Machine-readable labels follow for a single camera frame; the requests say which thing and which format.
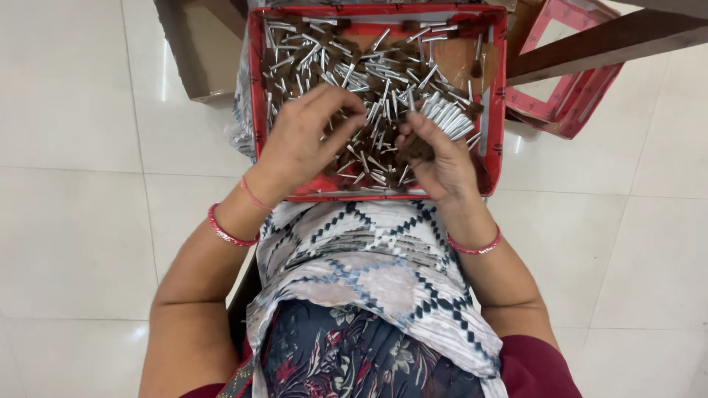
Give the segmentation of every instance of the maroon sleeve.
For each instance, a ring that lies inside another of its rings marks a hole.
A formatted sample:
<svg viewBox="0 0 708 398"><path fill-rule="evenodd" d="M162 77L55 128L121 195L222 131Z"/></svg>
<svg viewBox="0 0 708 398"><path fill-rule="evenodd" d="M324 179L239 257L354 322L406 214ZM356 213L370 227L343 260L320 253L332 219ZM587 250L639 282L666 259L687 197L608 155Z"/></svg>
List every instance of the maroon sleeve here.
<svg viewBox="0 0 708 398"><path fill-rule="evenodd" d="M224 386L225 384L205 385L204 387L199 387L194 391L184 394L180 398L215 398L219 395Z"/></svg>
<svg viewBox="0 0 708 398"><path fill-rule="evenodd" d="M543 340L507 336L499 353L509 398L582 398L560 352Z"/></svg>

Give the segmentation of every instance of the white tiled floor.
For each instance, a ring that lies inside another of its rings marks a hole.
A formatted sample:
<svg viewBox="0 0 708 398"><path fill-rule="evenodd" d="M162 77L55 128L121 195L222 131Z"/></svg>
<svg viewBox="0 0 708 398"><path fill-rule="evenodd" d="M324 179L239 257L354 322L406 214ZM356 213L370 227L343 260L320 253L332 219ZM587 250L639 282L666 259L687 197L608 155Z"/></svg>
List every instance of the white tiled floor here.
<svg viewBox="0 0 708 398"><path fill-rule="evenodd" d="M0 396L134 397L158 280L248 161L152 0L29 3L0 3ZM707 59L628 63L573 141L508 124L490 207L587 398L708 396Z"/></svg>

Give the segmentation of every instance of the red bangle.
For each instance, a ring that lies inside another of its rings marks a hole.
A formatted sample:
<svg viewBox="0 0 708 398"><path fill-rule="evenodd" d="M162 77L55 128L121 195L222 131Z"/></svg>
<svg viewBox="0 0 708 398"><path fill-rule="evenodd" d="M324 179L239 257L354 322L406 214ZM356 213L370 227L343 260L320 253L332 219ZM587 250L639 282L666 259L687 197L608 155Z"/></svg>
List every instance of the red bangle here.
<svg viewBox="0 0 708 398"><path fill-rule="evenodd" d="M216 210L217 206L219 203L214 203L212 207L209 207L209 212L207 214L207 218L209 219L209 223L214 227L214 231L219 235L223 240L235 244L237 246L253 246L254 244L258 243L258 240L261 238L261 233L256 234L256 238L252 241L242 241L239 238L234 238L233 236L227 234L226 231L224 231L220 226L219 223L217 222L217 219L214 218L214 210Z"/></svg>
<svg viewBox="0 0 708 398"><path fill-rule="evenodd" d="M450 233L447 233L447 242L452 246L455 250L459 251L460 253L465 253L465 254L471 254L472 256L476 256L477 254L485 254L489 253L490 251L494 250L496 245L499 244L501 241L501 229L499 229L499 226L496 226L496 239L494 239L493 242L487 247L484 247L482 249L477 249L477 250L471 250L471 249L465 249L464 247L461 247L457 242L452 240L450 237Z"/></svg>
<svg viewBox="0 0 708 398"><path fill-rule="evenodd" d="M261 203L258 199L256 199L255 196L253 196L253 193L251 192L251 190L249 189L249 187L246 186L246 181L244 180L243 177L241 177L241 180L239 181L239 185L241 186L241 189L243 189L244 192L249 196L249 198L251 198L251 200L253 201L253 203L256 204L256 206L260 207L260 208L263 209L263 210L268 210L268 211L271 211L271 212L272 212L273 210L275 210L275 207L266 206L266 205L264 205L263 203Z"/></svg>

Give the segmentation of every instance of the woman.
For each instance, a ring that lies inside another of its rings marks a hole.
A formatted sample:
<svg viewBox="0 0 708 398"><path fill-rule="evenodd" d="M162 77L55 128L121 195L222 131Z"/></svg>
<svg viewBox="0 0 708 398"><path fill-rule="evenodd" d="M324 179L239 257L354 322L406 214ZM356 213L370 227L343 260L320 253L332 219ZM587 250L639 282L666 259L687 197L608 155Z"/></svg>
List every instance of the woman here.
<svg viewBox="0 0 708 398"><path fill-rule="evenodd" d="M320 141L342 108L353 116ZM412 162L432 203L279 204L364 114L355 94L327 84L285 104L258 163L159 286L141 397L580 396L532 276L476 190L464 140L420 114L401 126L397 144L415 132L435 150ZM240 358L224 300L259 236L264 289L249 305L253 355Z"/></svg>

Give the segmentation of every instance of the woman's right hand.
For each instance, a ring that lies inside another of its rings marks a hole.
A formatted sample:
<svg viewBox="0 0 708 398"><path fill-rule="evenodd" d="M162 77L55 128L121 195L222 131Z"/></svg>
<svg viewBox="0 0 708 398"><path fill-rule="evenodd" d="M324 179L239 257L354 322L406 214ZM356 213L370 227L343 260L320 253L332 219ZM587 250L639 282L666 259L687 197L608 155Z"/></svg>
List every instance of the woman's right hand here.
<svg viewBox="0 0 708 398"><path fill-rule="evenodd" d="M435 124L420 113L411 113L408 122L401 126L396 145L402 146L406 137L415 132L433 147L435 159L421 161L412 159L411 166L421 188L438 206L455 207L479 199L474 165L464 140L453 142Z"/></svg>

